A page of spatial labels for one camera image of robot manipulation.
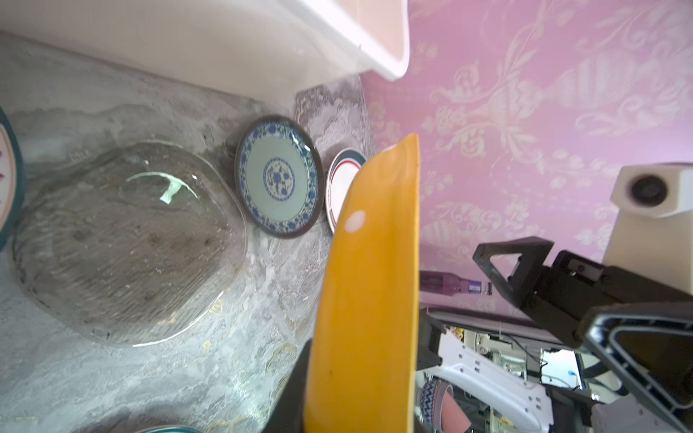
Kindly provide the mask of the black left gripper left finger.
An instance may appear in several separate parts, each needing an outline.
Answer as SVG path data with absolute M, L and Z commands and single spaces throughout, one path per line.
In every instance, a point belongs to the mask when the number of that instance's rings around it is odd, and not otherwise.
M 263 433 L 303 433 L 303 409 L 305 404 L 312 340 L 309 339 L 283 387 L 278 402 L 263 428 Z

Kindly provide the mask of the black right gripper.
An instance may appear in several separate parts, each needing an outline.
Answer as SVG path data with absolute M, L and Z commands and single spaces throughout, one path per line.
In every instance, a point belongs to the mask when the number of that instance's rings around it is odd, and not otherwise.
M 581 322 L 593 308 L 692 301 L 667 284 L 566 251 L 546 266 L 553 247 L 538 236 L 479 244 L 473 261 L 506 301 L 571 348 L 582 345 Z

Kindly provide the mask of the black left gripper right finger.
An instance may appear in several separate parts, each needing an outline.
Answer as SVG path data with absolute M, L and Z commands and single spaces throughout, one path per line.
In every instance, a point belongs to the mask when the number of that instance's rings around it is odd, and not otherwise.
M 638 402 L 678 431 L 692 431 L 690 301 L 591 308 L 577 333 Z

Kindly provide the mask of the yellow scalloped dotted plate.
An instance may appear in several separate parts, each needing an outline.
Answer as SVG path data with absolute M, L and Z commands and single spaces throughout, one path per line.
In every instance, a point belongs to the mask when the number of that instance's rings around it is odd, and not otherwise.
M 308 369 L 308 432 L 410 432 L 419 328 L 420 138 L 374 155 L 337 220 Z

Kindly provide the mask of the white plate red green rim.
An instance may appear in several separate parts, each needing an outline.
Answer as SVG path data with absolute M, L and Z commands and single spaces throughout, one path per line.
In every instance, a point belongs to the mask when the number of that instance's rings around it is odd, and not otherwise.
M 335 233 L 339 215 L 349 188 L 357 173 L 366 164 L 366 157 L 353 148 L 341 150 L 334 158 L 326 181 L 325 206 L 330 230 Z

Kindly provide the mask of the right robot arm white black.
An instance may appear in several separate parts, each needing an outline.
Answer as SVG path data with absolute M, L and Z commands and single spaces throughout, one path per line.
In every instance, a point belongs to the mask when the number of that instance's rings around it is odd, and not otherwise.
M 521 432 L 689 432 L 692 281 L 675 261 L 603 265 L 531 236 L 479 245 L 496 290 L 563 346 L 589 352 L 626 388 L 615 402 L 536 384 L 465 347 L 439 323 L 420 334 L 419 367 L 500 411 Z

